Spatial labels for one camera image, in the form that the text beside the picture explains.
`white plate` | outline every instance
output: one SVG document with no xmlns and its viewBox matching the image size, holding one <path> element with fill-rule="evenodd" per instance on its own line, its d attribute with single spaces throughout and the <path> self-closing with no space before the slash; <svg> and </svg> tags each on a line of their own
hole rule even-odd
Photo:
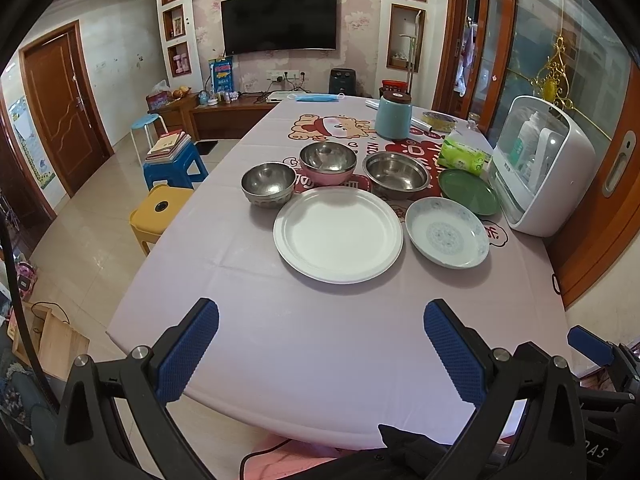
<svg viewBox="0 0 640 480">
<path fill-rule="evenodd" d="M 278 252 L 298 272 L 325 283 L 375 278 L 398 259 L 402 226 L 377 196 L 344 186 L 293 197 L 273 226 Z"/>
<path fill-rule="evenodd" d="M 469 269 L 489 253 L 482 222 L 458 202 L 430 196 L 416 200 L 405 216 L 409 238 L 432 262 L 449 269 Z"/>
</svg>

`canister lid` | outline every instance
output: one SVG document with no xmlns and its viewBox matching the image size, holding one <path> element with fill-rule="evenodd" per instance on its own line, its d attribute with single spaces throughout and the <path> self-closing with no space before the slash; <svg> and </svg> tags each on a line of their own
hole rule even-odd
<svg viewBox="0 0 640 480">
<path fill-rule="evenodd" d="M 382 94 L 382 97 L 392 103 L 400 103 L 403 105 L 411 104 L 411 96 L 404 92 L 398 92 L 397 90 L 387 90 Z"/>
</svg>

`flat screen tv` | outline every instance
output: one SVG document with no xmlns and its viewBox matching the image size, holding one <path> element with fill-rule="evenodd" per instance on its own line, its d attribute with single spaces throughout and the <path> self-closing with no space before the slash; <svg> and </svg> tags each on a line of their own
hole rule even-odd
<svg viewBox="0 0 640 480">
<path fill-rule="evenodd" d="M 336 48 L 338 0 L 224 0 L 227 55 Z"/>
</svg>

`yellow plastic stool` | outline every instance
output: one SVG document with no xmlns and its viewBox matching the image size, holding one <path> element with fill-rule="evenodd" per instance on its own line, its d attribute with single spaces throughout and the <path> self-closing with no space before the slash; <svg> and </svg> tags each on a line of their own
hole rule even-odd
<svg viewBox="0 0 640 480">
<path fill-rule="evenodd" d="M 129 225 L 145 254 L 149 254 L 149 244 L 158 242 L 192 194 L 193 189 L 159 184 L 149 191 L 138 209 L 132 211 Z"/>
</svg>

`blue stool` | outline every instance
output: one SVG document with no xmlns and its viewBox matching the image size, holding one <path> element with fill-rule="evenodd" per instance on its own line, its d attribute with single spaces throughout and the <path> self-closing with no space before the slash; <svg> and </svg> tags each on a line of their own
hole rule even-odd
<svg viewBox="0 0 640 480">
<path fill-rule="evenodd" d="M 187 170 L 194 162 L 200 172 L 193 175 L 188 174 Z M 142 170 L 145 173 L 146 186 L 149 189 L 152 189 L 159 180 L 166 180 L 171 187 L 190 187 L 193 189 L 194 182 L 202 182 L 209 176 L 209 171 L 207 171 L 192 142 L 189 142 L 171 162 L 158 164 L 145 162 Z"/>
<path fill-rule="evenodd" d="M 142 166 L 142 161 L 140 160 L 140 154 L 138 153 L 138 147 L 136 146 L 136 138 L 133 136 L 133 130 L 141 130 L 143 128 L 145 129 L 146 142 L 148 142 L 149 151 L 151 151 L 153 145 L 151 144 L 151 136 L 149 135 L 149 125 L 155 123 L 158 119 L 160 119 L 160 122 L 162 123 L 164 132 L 166 134 L 169 133 L 169 131 L 166 129 L 166 124 L 164 124 L 164 119 L 158 114 L 147 114 L 131 125 L 131 140 L 133 141 L 133 148 L 136 150 L 136 156 L 138 157 L 140 166 Z"/>
</svg>

